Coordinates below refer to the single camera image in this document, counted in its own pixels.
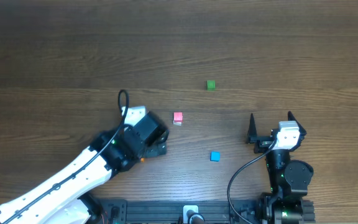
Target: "small block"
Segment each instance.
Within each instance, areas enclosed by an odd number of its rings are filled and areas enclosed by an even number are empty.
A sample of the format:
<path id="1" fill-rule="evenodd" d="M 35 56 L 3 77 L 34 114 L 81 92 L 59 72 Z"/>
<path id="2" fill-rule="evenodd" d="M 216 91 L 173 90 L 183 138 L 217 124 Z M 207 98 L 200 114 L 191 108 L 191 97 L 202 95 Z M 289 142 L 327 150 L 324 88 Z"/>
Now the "small block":
<path id="1" fill-rule="evenodd" d="M 211 152 L 211 161 L 219 162 L 220 159 L 221 159 L 220 152 Z"/>
<path id="2" fill-rule="evenodd" d="M 209 91 L 215 90 L 215 80 L 207 80 L 206 81 L 206 89 Z"/>
<path id="3" fill-rule="evenodd" d="M 183 122 L 183 113 L 182 112 L 174 112 L 173 113 L 173 122 L 174 123 L 182 123 Z"/>

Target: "green cube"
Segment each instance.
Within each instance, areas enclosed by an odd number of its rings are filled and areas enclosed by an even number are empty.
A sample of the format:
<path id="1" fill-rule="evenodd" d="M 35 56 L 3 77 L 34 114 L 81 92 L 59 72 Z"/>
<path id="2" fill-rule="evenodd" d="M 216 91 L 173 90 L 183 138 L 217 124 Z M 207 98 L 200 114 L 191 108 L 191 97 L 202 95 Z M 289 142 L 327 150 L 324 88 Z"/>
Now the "green cube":
<path id="1" fill-rule="evenodd" d="M 215 90 L 215 80 L 207 80 L 206 81 L 206 89 L 208 91 L 214 91 Z"/>

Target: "wooden table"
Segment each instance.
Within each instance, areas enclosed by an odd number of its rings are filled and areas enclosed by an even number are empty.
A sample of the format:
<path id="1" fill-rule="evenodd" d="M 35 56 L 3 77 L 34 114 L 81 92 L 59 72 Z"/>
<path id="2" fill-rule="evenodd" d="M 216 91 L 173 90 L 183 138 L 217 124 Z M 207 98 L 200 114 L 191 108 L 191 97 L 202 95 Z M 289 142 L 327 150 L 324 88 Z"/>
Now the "wooden table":
<path id="1" fill-rule="evenodd" d="M 317 221 L 358 222 L 358 1 L 0 0 L 0 203 L 117 125 L 121 88 L 169 125 L 168 154 L 98 197 L 226 200 L 256 156 L 249 115 L 268 134 L 292 110 L 308 131 L 293 155 L 314 167 Z M 269 188 L 260 161 L 233 198 Z"/>

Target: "blue cube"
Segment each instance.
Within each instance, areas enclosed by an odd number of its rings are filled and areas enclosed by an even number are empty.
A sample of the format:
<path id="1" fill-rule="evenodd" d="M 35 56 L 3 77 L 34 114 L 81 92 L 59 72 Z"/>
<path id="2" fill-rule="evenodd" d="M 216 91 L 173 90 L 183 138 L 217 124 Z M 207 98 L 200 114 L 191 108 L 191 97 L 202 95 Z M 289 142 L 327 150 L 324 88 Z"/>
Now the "blue cube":
<path id="1" fill-rule="evenodd" d="M 211 152 L 211 161 L 219 162 L 220 159 L 221 159 L 220 152 Z"/>

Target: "wooden surface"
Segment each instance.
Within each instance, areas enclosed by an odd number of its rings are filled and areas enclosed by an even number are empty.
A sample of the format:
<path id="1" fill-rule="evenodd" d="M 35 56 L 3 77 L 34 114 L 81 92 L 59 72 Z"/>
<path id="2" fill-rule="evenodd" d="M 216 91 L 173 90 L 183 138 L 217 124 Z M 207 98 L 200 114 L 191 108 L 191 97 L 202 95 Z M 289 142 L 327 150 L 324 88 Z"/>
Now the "wooden surface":
<path id="1" fill-rule="evenodd" d="M 317 221 L 358 222 L 358 1 L 0 0 L 0 203 L 117 125 L 121 88 L 169 125 L 168 154 L 98 197 L 225 200 L 255 157 L 250 113 L 268 134 L 292 110 L 308 131 L 293 155 L 314 167 Z M 233 198 L 269 188 L 260 161 Z"/>

